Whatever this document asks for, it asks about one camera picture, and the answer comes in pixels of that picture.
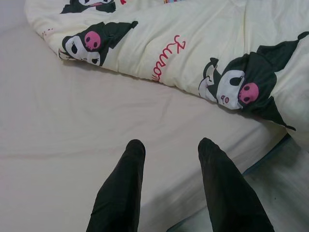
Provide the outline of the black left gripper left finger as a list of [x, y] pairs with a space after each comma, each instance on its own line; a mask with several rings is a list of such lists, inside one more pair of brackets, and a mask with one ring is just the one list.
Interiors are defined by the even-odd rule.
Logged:
[[136, 232], [146, 150], [140, 140], [131, 140], [116, 167], [99, 189], [88, 232]]

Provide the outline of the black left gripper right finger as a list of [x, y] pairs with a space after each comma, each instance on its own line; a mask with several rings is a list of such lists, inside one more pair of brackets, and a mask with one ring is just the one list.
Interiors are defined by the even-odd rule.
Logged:
[[274, 231], [257, 194], [217, 144], [203, 138], [198, 157], [213, 231]]

